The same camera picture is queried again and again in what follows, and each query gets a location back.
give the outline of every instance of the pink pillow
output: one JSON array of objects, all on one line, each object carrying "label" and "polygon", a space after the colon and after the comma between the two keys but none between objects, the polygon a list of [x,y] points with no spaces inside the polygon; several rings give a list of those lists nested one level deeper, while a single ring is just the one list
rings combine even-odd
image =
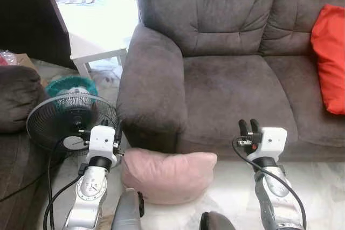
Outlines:
[{"label": "pink pillow", "polygon": [[196,199],[213,181],[217,155],[197,152],[169,155],[140,148],[126,150],[121,180],[153,204],[180,204]]}]

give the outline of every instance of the gray sofa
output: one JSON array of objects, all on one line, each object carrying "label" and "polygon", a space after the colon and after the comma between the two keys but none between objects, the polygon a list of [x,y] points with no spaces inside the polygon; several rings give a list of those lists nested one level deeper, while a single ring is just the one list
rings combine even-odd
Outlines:
[{"label": "gray sofa", "polygon": [[322,103],[311,29],[345,0],[138,0],[117,111],[131,146],[234,158],[238,121],[283,127],[289,161],[345,160]]},{"label": "gray sofa", "polygon": [[[46,152],[26,133],[29,112],[47,98],[39,75],[23,66],[0,66],[0,199],[33,182],[46,170]],[[0,230],[34,229],[46,189],[38,182],[0,201]]]}]

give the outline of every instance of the power cord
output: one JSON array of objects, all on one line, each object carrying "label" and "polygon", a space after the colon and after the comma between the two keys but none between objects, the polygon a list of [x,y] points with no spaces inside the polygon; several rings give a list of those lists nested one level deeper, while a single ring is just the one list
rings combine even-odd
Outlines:
[{"label": "power cord", "polygon": [[47,220],[48,220],[48,214],[50,209],[53,206],[54,201],[56,200],[56,198],[63,193],[65,190],[67,190],[69,187],[71,187],[74,183],[76,183],[85,173],[85,170],[87,168],[87,164],[82,163],[80,165],[79,171],[78,171],[78,176],[76,179],[74,179],[73,181],[71,181],[70,183],[68,183],[66,186],[64,186],[62,189],[60,189],[52,198],[52,200],[49,202],[49,204],[47,205],[47,208],[45,209],[44,212],[44,217],[43,217],[43,230],[47,230]]},{"label": "power cord", "polygon": [[[54,169],[56,168],[58,165],[62,164],[64,162],[64,160],[66,160],[67,158],[71,157],[71,155],[64,157],[60,162],[58,162],[57,164],[53,165],[50,167],[50,169]],[[17,191],[8,194],[7,196],[3,197],[2,199],[0,199],[0,203],[4,202],[5,200],[11,198],[12,196],[24,191],[26,188],[30,187],[32,184],[34,184],[35,182],[39,181],[43,176],[45,176],[45,174],[47,173],[47,171],[44,171],[43,173],[41,173],[36,179],[34,179],[32,182],[26,184],[24,187],[18,189]]]},{"label": "power cord", "polygon": [[[52,162],[52,157],[53,154],[58,146],[60,141],[57,141],[54,145],[54,148],[51,150],[49,154],[49,159],[48,159],[48,168],[47,168],[47,181],[48,181],[48,199],[49,202],[52,201],[53,194],[52,194],[52,183],[51,183],[51,178],[50,178],[50,164]],[[53,211],[53,206],[49,210],[49,221],[50,221],[50,229],[55,230],[55,225],[54,225],[54,211]]]},{"label": "power cord", "polygon": [[240,152],[238,151],[236,144],[237,141],[242,140],[243,138],[247,138],[246,136],[241,136],[241,137],[236,137],[233,139],[232,141],[232,148],[235,151],[235,153],[244,161],[246,161],[247,163],[251,164],[252,166],[254,166],[255,168],[257,168],[258,170],[260,170],[261,172],[271,176],[272,178],[276,179],[278,182],[280,182],[286,189],[288,189],[290,191],[290,193],[292,194],[292,196],[296,199],[296,201],[298,202],[298,205],[300,206],[301,209],[301,214],[302,214],[302,224],[304,229],[307,229],[307,217],[306,217],[306,211],[304,209],[303,203],[301,201],[301,199],[298,197],[298,195],[294,192],[294,190],[282,179],[280,179],[278,176],[276,176],[275,174],[267,171],[266,169],[262,168],[260,165],[257,165],[256,163],[254,163],[253,161],[250,161],[249,159],[245,158],[244,156],[242,156],[240,154]]}]

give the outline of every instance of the sofa armrest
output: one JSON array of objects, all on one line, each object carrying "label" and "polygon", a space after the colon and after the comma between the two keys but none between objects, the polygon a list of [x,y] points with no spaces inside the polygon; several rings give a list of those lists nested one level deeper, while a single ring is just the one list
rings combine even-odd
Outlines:
[{"label": "sofa armrest", "polygon": [[179,133],[187,123],[181,50],[142,24],[130,42],[116,112],[125,127],[157,133]]},{"label": "sofa armrest", "polygon": [[0,133],[23,130],[30,111],[47,98],[35,70],[0,67]]}]

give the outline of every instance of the teal object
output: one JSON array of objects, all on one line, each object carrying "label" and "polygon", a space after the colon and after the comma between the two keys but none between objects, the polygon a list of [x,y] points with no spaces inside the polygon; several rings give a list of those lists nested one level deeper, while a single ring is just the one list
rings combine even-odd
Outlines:
[{"label": "teal object", "polygon": [[86,89],[91,95],[98,96],[96,85],[88,78],[81,76],[70,75],[56,81],[50,82],[46,86],[46,91],[50,97],[57,96],[63,90],[69,90],[73,87],[82,87]]}]

